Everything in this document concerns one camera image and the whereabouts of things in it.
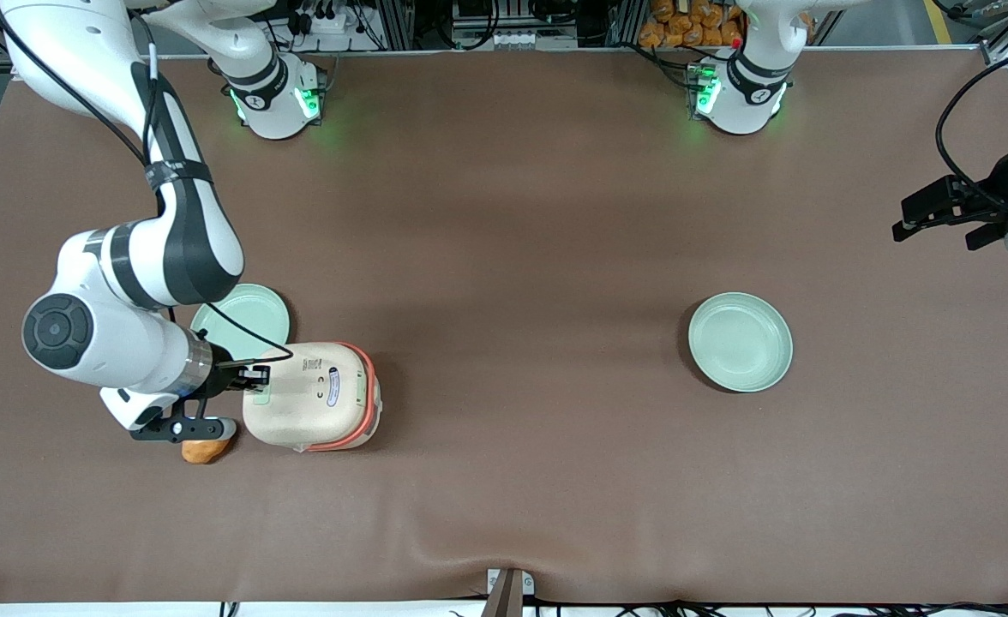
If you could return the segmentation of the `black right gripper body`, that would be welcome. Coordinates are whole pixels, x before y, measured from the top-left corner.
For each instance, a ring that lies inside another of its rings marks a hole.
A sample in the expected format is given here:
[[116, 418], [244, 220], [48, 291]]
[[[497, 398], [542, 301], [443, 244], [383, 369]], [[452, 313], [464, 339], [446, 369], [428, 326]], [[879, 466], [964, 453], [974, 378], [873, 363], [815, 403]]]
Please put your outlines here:
[[247, 375], [248, 363], [234, 360], [230, 352], [217, 344], [210, 344], [213, 366], [207, 374], [207, 399], [215, 398], [226, 391], [247, 391], [252, 379]]

